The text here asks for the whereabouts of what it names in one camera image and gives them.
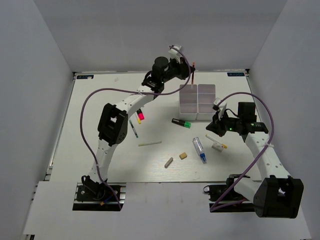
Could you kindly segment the red white pen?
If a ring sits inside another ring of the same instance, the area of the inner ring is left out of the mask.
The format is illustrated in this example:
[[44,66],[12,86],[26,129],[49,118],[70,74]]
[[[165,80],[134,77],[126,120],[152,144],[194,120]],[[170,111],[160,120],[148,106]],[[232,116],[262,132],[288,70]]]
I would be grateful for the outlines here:
[[192,62],[192,67],[193,67],[193,72],[192,72],[192,74],[191,74],[191,86],[192,86],[192,87],[193,87],[193,85],[194,85],[194,77],[195,77],[195,70],[196,70],[195,66],[196,66],[196,63],[195,63],[195,62]]

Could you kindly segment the yellow capped white marker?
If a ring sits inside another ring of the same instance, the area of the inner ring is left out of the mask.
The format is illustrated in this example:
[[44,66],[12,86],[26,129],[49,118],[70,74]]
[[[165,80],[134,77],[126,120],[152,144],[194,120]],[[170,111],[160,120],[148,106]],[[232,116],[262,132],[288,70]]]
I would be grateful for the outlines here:
[[206,134],[205,137],[208,138],[209,140],[211,140],[212,143],[213,143],[213,142],[219,142],[219,141],[215,140],[213,137],[209,136],[208,134]]

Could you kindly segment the clear blue glue bottle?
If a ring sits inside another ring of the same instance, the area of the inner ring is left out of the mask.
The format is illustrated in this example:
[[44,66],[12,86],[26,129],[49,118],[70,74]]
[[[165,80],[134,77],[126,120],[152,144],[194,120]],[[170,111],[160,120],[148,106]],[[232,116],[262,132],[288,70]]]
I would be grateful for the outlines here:
[[194,137],[192,139],[192,143],[193,143],[193,146],[194,146],[198,156],[201,158],[201,161],[204,164],[206,164],[207,163],[207,159],[206,159],[205,151],[204,151],[204,148],[202,146],[202,143],[201,143],[200,139],[198,137]]

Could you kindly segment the pink black highlighter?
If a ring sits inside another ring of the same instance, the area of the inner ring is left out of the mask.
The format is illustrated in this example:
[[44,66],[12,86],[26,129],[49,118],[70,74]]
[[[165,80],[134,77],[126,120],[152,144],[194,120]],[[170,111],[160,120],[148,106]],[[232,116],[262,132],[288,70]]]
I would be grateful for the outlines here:
[[141,121],[145,119],[145,116],[144,116],[144,114],[143,114],[143,112],[142,112],[142,110],[140,108],[136,112],[137,112],[138,118]]

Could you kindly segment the pale yellow white marker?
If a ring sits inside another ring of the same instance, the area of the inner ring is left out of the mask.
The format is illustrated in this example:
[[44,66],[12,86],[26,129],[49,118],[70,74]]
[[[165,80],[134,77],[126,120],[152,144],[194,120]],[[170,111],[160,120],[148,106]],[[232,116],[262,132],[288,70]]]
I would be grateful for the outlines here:
[[158,141],[149,141],[149,142],[145,142],[145,143],[140,143],[138,144],[139,147],[144,147],[144,146],[150,146],[150,145],[157,145],[157,144],[161,144],[162,141],[158,140]]

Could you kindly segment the green white pen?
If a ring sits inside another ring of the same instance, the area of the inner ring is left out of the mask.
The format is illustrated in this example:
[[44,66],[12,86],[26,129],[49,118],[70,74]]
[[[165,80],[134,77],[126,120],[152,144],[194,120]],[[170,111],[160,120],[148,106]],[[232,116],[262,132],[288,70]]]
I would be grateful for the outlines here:
[[130,119],[129,119],[129,124],[130,124],[130,126],[132,128],[132,131],[133,131],[135,137],[139,138],[138,133],[137,133],[137,131],[136,131],[136,129],[135,129],[135,127],[134,127],[134,125],[133,125],[133,123],[132,123],[132,121]]

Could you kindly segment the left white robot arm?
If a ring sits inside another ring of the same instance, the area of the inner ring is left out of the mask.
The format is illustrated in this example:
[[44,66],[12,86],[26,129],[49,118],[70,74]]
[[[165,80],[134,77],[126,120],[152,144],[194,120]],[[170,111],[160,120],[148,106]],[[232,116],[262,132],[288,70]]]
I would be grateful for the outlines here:
[[97,126],[98,149],[93,154],[94,164],[88,175],[81,178],[90,196],[96,200],[105,196],[108,168],[115,149],[127,136],[129,118],[145,104],[162,96],[166,82],[173,78],[189,81],[194,71],[195,67],[183,57],[157,57],[136,91],[129,91],[129,96],[117,104],[107,103],[103,107]]

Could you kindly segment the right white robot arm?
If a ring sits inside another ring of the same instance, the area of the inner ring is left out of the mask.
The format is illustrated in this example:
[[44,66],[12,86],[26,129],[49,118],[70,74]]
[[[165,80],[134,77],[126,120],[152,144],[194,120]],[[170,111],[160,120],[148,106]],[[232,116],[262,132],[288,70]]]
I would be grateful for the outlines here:
[[213,109],[215,114],[206,129],[220,137],[226,132],[238,133],[254,157],[262,182],[253,181],[246,174],[230,175],[226,189],[214,201],[210,211],[221,209],[219,203],[226,196],[233,200],[242,196],[252,202],[260,218],[296,218],[304,191],[303,182],[293,178],[282,165],[269,142],[271,134],[266,125],[257,121],[255,103],[239,102],[235,117],[228,116],[226,104],[215,103]]

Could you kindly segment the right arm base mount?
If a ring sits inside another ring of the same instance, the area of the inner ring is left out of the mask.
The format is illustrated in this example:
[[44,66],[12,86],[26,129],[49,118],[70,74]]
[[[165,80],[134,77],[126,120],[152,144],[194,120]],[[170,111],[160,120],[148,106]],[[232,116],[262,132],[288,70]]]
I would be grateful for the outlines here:
[[[210,184],[206,185],[203,188],[203,192],[206,195],[209,195],[209,208],[211,208],[214,203],[218,200],[218,198],[230,187],[234,181],[240,176],[240,174],[231,174],[226,179],[224,184]],[[224,204],[228,204],[231,202],[237,202],[244,200],[245,198],[235,192],[233,189],[223,198],[222,201],[218,203],[218,207]],[[226,207],[222,207],[217,209],[215,212],[217,213],[250,213],[254,212],[254,205],[249,201],[244,201],[238,204],[229,205]]]

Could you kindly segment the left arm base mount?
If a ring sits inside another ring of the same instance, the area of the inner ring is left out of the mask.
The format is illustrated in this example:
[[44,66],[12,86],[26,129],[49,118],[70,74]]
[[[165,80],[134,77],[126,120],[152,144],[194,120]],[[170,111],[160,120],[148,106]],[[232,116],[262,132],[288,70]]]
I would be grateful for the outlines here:
[[89,176],[82,176],[77,184],[72,210],[89,212],[119,212],[124,205],[126,186],[93,181]]

